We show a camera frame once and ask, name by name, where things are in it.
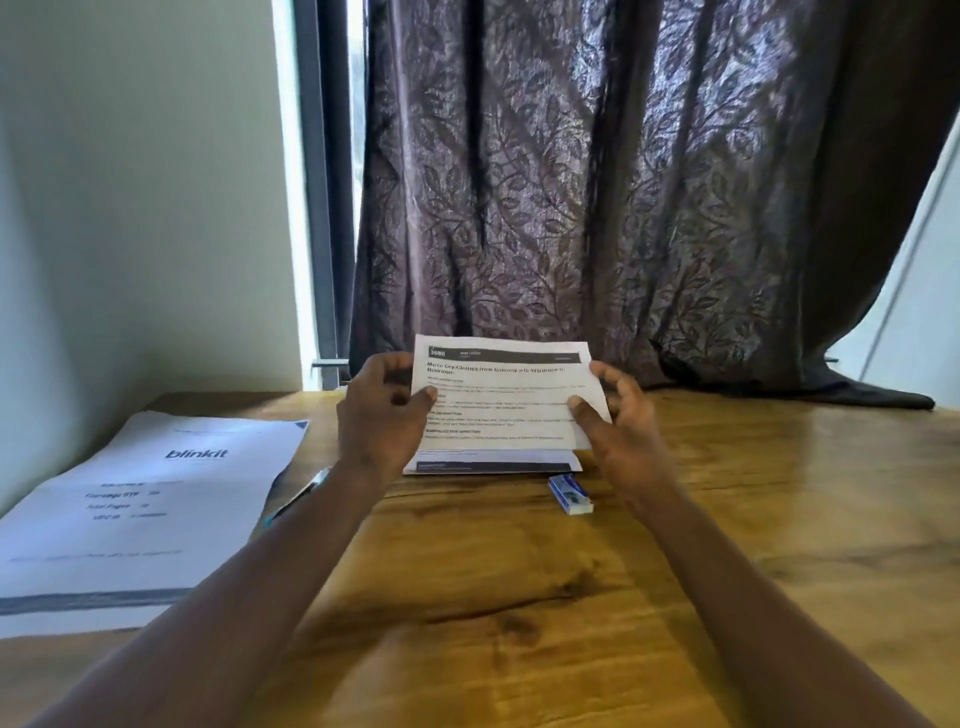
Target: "blinkit logo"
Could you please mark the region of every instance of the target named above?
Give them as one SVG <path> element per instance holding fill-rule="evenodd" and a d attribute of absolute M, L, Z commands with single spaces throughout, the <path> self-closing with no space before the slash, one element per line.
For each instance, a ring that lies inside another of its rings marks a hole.
<path fill-rule="evenodd" d="M 165 460 L 175 457 L 227 457 L 227 450 L 224 449 L 172 449 L 167 453 Z"/>

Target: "left hand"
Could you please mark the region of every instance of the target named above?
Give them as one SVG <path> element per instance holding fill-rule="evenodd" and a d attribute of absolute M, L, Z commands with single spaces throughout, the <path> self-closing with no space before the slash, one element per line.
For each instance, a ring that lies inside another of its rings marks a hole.
<path fill-rule="evenodd" d="M 340 462 L 372 469 L 383 486 L 400 475 L 414 456 L 426 416 L 437 399 L 434 387 L 424 387 L 411 397 L 409 386 L 387 380 L 413 363 L 408 352 L 371 356 L 337 404 Z"/>

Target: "hand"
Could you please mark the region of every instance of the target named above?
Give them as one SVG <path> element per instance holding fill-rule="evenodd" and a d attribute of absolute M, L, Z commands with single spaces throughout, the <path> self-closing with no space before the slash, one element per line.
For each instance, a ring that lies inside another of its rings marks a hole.
<path fill-rule="evenodd" d="M 579 397 L 571 397 L 567 405 L 589 438 L 604 477 L 628 510 L 643 520 L 682 494 L 676 466 L 660 436 L 654 405 L 634 378 L 601 361 L 590 362 L 590 371 L 616 388 L 607 395 L 613 424 Z"/>
<path fill-rule="evenodd" d="M 377 481 L 389 485 L 410 462 L 417 448 L 426 416 L 437 399 L 434 387 L 410 396 L 410 387 L 390 379 L 410 369 L 414 357 L 407 352 L 375 354 L 347 387 L 347 396 L 337 404 L 340 461 L 372 469 Z"/>

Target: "pen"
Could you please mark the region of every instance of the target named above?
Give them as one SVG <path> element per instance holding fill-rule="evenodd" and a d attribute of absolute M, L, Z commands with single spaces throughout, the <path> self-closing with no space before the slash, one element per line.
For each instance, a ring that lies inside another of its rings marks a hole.
<path fill-rule="evenodd" d="M 285 502 L 283 505 L 281 505 L 279 508 L 277 508 L 276 511 L 273 513 L 273 515 L 267 516 L 267 518 L 265 518 L 265 519 L 263 520 L 263 525 L 264 525 L 264 526 L 268 526 L 268 525 L 270 525 L 271 523 L 273 523 L 275 519 L 279 518 L 280 515 L 282 515 L 283 513 L 285 513 L 287 510 L 289 510 L 290 507 L 291 507 L 294 503 L 296 503 L 296 502 L 297 502 L 298 500 L 300 500 L 302 497 L 304 497 L 305 495 L 307 495 L 310 491 L 312 491 L 312 490 L 313 490 L 314 488 L 316 488 L 318 485 L 320 485 L 321 483 L 323 483 L 323 482 L 324 482 L 324 478 L 326 478 L 326 474 L 329 473 L 329 472 L 330 472 L 330 468 L 324 468 L 324 469 L 321 470 L 319 473 L 317 473 L 316 475 L 314 475 L 314 476 L 313 476 L 313 480 L 311 480 L 309 483 L 307 483 L 307 484 L 304 485 L 302 488 L 300 488 L 300 490 L 297 492 L 297 494 L 296 494 L 295 496 L 293 496 L 293 497 L 290 498 L 287 502 Z"/>

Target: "black window frame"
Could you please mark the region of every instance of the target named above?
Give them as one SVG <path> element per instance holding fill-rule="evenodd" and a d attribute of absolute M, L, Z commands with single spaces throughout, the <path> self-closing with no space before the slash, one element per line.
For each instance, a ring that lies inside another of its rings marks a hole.
<path fill-rule="evenodd" d="M 348 0 L 293 0 L 300 126 L 323 388 L 348 375 L 355 246 Z"/>

